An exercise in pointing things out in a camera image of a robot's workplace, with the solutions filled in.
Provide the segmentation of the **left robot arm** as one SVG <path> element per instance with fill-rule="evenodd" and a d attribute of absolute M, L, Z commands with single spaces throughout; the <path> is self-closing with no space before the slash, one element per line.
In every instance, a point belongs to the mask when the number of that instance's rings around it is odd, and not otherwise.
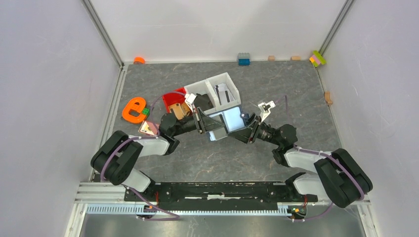
<path fill-rule="evenodd" d="M 100 173 L 101 180 L 115 186 L 128 186 L 135 189 L 143 201 L 150 201 L 155 196 L 154 181 L 134 168 L 139 157 L 173 153 L 179 145 L 177 135 L 191 131 L 203 134 L 225 128 L 222 116 L 211 118 L 201 108 L 196 108 L 192 115 L 183 119 L 167 113 L 161 118 L 157 136 L 136 137 L 121 130 L 114 132 L 92 157 L 90 165 Z"/>

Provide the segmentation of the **grey VIP card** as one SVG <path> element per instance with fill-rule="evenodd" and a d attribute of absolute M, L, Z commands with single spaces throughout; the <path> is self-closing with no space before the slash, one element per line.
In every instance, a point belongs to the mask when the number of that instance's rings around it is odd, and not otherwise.
<path fill-rule="evenodd" d="M 225 128 L 219 128 L 209 133 L 211 141 L 221 140 L 227 136 L 227 130 Z"/>

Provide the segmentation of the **blue card holder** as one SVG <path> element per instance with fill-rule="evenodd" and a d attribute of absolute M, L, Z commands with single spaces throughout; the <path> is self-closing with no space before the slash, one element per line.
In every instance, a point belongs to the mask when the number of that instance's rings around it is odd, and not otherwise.
<path fill-rule="evenodd" d="M 227 134 L 229 132 L 242 129 L 245 127 L 244 119 L 242 118 L 242 110 L 239 106 L 233 107 L 233 108 L 230 108 L 230 109 L 218 112 L 218 113 L 214 113 L 209 116 L 218 120 L 222 119 L 222 121 L 225 124 L 225 129 L 227 130 Z"/>

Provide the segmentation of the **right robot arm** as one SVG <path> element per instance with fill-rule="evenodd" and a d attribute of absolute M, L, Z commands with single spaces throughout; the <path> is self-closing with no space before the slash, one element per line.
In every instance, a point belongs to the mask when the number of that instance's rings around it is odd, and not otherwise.
<path fill-rule="evenodd" d="M 314 195 L 346 208 L 363 200 L 373 189 L 371 179 L 347 150 L 338 148 L 322 152 L 299 147 L 296 128 L 290 124 L 273 128 L 252 114 L 245 127 L 229 132 L 228 136 L 246 144 L 256 140 L 274 144 L 277 148 L 272 154 L 276 163 L 306 170 L 306 173 L 291 178 L 291 185 L 285 188 L 286 197 L 291 201 Z"/>

